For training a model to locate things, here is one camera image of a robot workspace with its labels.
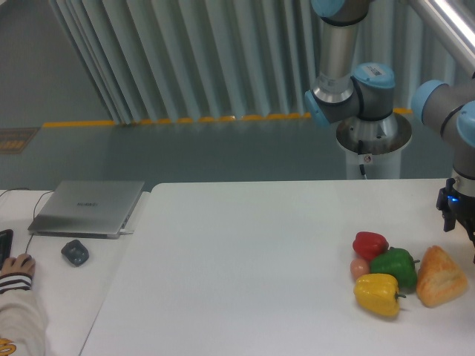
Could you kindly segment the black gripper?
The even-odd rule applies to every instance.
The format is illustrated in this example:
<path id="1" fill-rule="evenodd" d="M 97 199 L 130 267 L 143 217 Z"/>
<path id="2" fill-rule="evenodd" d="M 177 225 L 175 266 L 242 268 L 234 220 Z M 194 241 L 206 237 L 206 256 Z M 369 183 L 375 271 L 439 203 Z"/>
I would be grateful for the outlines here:
<path id="1" fill-rule="evenodd" d="M 446 179 L 445 186 L 439 190 L 436 208 L 442 212 L 443 231 L 455 229 L 456 221 L 465 225 L 468 238 L 475 245 L 474 234 L 474 197 L 464 195 L 455 189 L 456 180 Z"/>

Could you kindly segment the striped beige sleeve forearm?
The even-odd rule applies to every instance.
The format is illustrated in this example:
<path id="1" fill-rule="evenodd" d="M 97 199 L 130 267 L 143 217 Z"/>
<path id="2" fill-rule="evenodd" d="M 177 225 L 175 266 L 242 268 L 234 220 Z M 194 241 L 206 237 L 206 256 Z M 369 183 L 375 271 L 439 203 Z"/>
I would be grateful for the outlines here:
<path id="1" fill-rule="evenodd" d="M 35 294 L 32 277 L 25 273 L 1 276 L 1 354 L 43 355 L 46 321 Z"/>

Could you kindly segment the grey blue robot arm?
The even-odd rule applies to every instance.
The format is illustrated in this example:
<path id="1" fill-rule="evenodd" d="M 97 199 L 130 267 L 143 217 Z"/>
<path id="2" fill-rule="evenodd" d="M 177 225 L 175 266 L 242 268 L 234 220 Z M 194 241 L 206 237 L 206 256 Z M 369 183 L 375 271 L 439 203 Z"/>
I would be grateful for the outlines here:
<path id="1" fill-rule="evenodd" d="M 380 165 L 379 177 L 397 177 L 400 154 L 410 141 L 410 123 L 394 112 L 395 76 L 386 65 L 353 66 L 358 24 L 368 1 L 314 1 L 323 22 L 320 69 L 304 99 L 319 125 L 337 123 L 336 139 L 347 156 L 347 176 L 363 179 L 369 165 Z M 474 83 L 422 84 L 411 101 L 413 115 L 438 133 L 454 150 L 451 177 L 438 193 L 436 207 L 444 229 L 462 225 L 474 235 Z"/>

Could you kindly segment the person's hand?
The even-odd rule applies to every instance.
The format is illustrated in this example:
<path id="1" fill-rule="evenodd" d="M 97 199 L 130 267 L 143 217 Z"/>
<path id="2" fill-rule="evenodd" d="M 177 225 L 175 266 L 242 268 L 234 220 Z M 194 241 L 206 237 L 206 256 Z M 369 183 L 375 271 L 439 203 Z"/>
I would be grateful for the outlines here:
<path id="1" fill-rule="evenodd" d="M 33 258 L 33 261 L 26 263 L 24 266 L 20 265 L 21 260 L 18 257 L 9 257 L 5 260 L 4 265 L 1 269 L 1 276 L 6 277 L 14 274 L 27 276 L 33 279 L 36 270 L 36 261 Z"/>

